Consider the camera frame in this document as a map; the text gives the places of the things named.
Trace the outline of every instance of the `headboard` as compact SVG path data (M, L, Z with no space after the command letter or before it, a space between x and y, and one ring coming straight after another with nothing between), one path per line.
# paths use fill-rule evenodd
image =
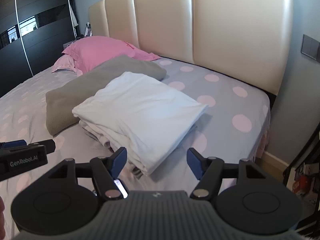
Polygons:
M277 95L289 53L292 0L102 0L93 35L200 65Z

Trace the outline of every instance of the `human hand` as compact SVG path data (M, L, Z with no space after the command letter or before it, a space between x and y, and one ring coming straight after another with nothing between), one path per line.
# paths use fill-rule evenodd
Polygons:
M0 239L3 240L5 237L5 230L4 230L4 203L2 198L0 197Z

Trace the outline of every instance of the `brown folded blanket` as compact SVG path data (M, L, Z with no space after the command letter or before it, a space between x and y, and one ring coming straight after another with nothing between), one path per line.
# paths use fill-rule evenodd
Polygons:
M136 60L128 56L110 59L45 95L47 101L46 125L49 133L55 135L79 122L80 119L73 116L72 109L87 98L94 96L98 90L105 88L111 80L126 71L142 73L159 81L167 74L165 69L154 62Z

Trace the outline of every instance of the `mattress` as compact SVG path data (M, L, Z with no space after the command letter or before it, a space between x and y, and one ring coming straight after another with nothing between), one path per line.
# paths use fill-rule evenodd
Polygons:
M254 158L270 121L269 99L263 91L196 65L166 58L155 62L167 70L163 83L208 104L209 108L150 176L138 179L129 167L123 169L119 178L129 190L185 190L190 194L197 180L186 163L189 147L194 147L204 157L215 156L226 163ZM0 141L24 139L31 143L52 138L45 126L45 94L74 78L76 74L71 71L51 73L49 68L0 98ZM47 165L0 182L0 196L6 206L7 239L18 232L10 214L11 202L18 192L65 158L81 163L112 154L88 136L79 124L53 139L56 151L48 155ZM232 179L223 180L221 190L232 183ZM91 179L79 179L79 184L93 189Z

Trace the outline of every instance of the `sliding wardrobe door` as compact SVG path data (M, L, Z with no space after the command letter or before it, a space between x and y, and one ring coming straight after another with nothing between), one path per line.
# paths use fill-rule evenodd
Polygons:
M0 0L0 97L32 77L20 36L14 0Z
M33 74L62 56L75 39L68 0L17 0L21 37Z

